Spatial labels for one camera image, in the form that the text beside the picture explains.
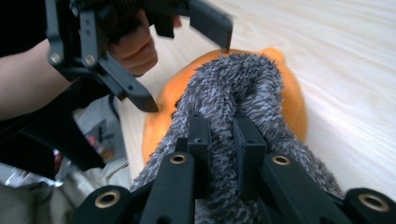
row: gray towel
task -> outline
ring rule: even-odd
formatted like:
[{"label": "gray towel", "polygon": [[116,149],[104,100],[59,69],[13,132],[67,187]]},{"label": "gray towel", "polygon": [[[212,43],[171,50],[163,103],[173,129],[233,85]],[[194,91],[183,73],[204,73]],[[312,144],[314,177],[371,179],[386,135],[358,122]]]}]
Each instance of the gray towel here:
[{"label": "gray towel", "polygon": [[166,136],[131,190],[155,178],[163,157],[174,151],[177,139],[187,137],[189,116],[199,112],[210,122],[213,147],[211,192],[207,200],[196,201],[195,223],[257,223],[257,204],[237,196],[233,115],[240,111],[255,123],[273,151],[294,158],[325,190],[339,195],[333,175],[283,119],[282,88],[276,65],[264,56],[231,54],[203,64],[181,97]]}]

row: wooden table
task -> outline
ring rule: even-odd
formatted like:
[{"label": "wooden table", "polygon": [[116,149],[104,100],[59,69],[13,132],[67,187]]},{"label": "wooden table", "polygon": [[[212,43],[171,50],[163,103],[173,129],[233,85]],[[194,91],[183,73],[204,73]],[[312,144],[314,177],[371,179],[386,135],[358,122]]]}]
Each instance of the wooden table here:
[{"label": "wooden table", "polygon": [[[306,141],[343,190],[366,187],[396,201],[396,2],[219,0],[233,17],[233,49],[282,50],[308,113]],[[160,61],[139,80],[156,96],[166,81],[216,49],[189,28],[155,36]],[[131,175],[143,167],[145,113],[120,104]]]}]

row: human hand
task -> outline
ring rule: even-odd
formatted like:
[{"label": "human hand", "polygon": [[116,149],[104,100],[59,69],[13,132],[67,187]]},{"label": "human hand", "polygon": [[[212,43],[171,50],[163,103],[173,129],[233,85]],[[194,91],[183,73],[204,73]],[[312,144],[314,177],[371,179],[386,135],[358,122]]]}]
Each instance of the human hand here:
[{"label": "human hand", "polygon": [[[139,77],[158,62],[158,56],[145,11],[140,10],[136,18],[140,20],[137,27],[116,43],[110,43],[109,51],[131,74]],[[175,27],[181,26],[179,16],[174,17],[173,22]]]}]

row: orange plush toy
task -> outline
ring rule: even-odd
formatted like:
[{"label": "orange plush toy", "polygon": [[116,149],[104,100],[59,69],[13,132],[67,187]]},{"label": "orange plush toy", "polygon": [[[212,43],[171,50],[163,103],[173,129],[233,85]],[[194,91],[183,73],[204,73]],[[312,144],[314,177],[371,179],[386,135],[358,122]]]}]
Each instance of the orange plush toy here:
[{"label": "orange plush toy", "polygon": [[231,49],[229,52],[214,50],[201,56],[180,70],[164,86],[156,100],[160,111],[158,113],[150,113],[146,118],[143,135],[143,159],[145,162],[149,160],[149,155],[157,148],[169,129],[172,122],[172,115],[177,110],[177,101],[184,93],[184,90],[186,90],[187,84],[191,76],[195,74],[196,68],[204,63],[217,59],[220,55],[227,56],[231,53],[265,55],[269,59],[275,61],[284,83],[284,89],[282,91],[282,97],[284,99],[282,102],[282,115],[295,135],[301,141],[305,140],[307,119],[304,98],[296,78],[285,65],[285,59],[281,51],[278,49],[263,49],[259,52],[238,49]]}]

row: black sleeve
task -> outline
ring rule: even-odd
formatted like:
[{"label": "black sleeve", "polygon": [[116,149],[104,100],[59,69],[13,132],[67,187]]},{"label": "black sleeve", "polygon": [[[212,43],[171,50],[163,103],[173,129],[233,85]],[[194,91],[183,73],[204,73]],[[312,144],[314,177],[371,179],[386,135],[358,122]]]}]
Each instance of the black sleeve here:
[{"label": "black sleeve", "polygon": [[0,7],[0,57],[24,52],[46,38],[45,0],[6,0]]}]

